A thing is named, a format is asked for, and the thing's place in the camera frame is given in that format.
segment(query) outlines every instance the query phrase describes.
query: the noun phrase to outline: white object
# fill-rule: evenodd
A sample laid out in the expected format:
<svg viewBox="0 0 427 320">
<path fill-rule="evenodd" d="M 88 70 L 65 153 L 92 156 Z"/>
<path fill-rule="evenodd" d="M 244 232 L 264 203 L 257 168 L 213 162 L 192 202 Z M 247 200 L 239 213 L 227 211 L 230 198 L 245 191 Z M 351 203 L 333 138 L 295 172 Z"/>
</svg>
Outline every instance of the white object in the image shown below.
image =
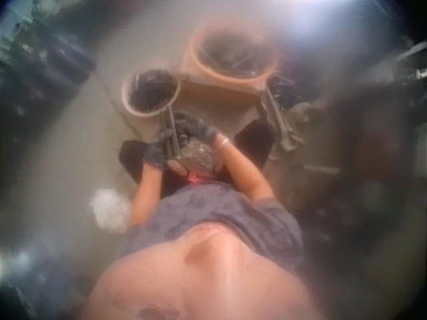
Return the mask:
<svg viewBox="0 0 427 320">
<path fill-rule="evenodd" d="M 113 189 L 97 190 L 90 207 L 101 229 L 111 233 L 125 233 L 129 228 L 131 203 Z"/>
</svg>

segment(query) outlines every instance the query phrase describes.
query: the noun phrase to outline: hand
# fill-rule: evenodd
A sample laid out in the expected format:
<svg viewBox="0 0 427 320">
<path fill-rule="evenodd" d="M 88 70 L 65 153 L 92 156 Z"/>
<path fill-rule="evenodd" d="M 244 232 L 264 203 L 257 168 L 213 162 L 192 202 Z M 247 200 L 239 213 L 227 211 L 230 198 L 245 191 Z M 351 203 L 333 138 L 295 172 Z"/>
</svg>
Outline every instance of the hand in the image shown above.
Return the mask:
<svg viewBox="0 0 427 320">
<path fill-rule="evenodd" d="M 145 162 L 150 165 L 157 167 L 160 170 L 166 170 L 168 168 L 166 143 L 171 141 L 172 130 L 165 130 L 157 134 L 157 137 L 148 144 L 147 151 L 144 155 Z"/>
<path fill-rule="evenodd" d="M 213 145 L 215 142 L 218 130 L 211 125 L 207 125 L 201 118 L 195 117 L 185 111 L 175 111 L 175 125 L 178 132 L 184 132 L 190 137 L 195 137 L 197 140 Z"/>
</svg>

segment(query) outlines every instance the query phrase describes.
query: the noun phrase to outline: woman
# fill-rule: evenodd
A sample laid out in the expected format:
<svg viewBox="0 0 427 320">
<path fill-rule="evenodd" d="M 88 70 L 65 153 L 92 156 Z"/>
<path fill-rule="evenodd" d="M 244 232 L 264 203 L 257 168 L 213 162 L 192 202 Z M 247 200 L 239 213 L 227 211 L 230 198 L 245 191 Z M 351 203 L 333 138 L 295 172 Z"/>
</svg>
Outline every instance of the woman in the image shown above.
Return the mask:
<svg viewBox="0 0 427 320">
<path fill-rule="evenodd" d="M 128 141 L 120 160 L 139 182 L 124 257 L 100 277 L 85 319 L 317 319 L 294 271 L 300 228 L 260 172 L 274 142 L 254 121 L 232 143 L 201 119 L 176 113 L 179 131 L 224 162 L 218 181 L 189 184 L 165 144 Z"/>
</svg>

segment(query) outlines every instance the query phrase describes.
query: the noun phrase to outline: bracelet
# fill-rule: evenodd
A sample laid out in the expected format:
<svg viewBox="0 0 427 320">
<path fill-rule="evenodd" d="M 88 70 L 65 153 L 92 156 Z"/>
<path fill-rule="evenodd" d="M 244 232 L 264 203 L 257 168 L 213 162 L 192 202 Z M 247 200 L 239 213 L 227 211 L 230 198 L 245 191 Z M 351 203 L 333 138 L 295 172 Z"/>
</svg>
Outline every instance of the bracelet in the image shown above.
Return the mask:
<svg viewBox="0 0 427 320">
<path fill-rule="evenodd" d="M 220 145 L 218 145 L 218 147 L 216 148 L 217 150 L 220 150 L 222 148 L 222 146 L 224 146 L 228 141 L 230 141 L 230 139 L 225 138 Z"/>
</svg>

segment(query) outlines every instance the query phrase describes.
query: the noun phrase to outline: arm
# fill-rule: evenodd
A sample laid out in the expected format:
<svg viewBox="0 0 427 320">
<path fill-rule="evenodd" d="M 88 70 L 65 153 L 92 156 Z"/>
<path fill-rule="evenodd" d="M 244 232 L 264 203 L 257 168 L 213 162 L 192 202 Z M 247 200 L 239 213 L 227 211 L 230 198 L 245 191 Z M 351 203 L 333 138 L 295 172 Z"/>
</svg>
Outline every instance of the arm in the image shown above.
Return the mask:
<svg viewBox="0 0 427 320">
<path fill-rule="evenodd" d="M 143 164 L 142 180 L 132 203 L 131 225 L 144 223 L 153 212 L 160 200 L 162 177 L 162 170 L 149 163 Z"/>
<path fill-rule="evenodd" d="M 132 226 L 145 223 L 160 200 L 163 170 L 167 169 L 166 143 L 171 134 L 170 130 L 165 130 L 147 146 L 141 183 L 132 204 Z"/>
<path fill-rule="evenodd" d="M 270 184 L 260 170 L 232 143 L 222 144 L 226 139 L 225 135 L 218 133 L 213 146 L 219 147 L 218 154 L 223 159 L 239 190 L 252 202 L 275 198 Z"/>
</svg>

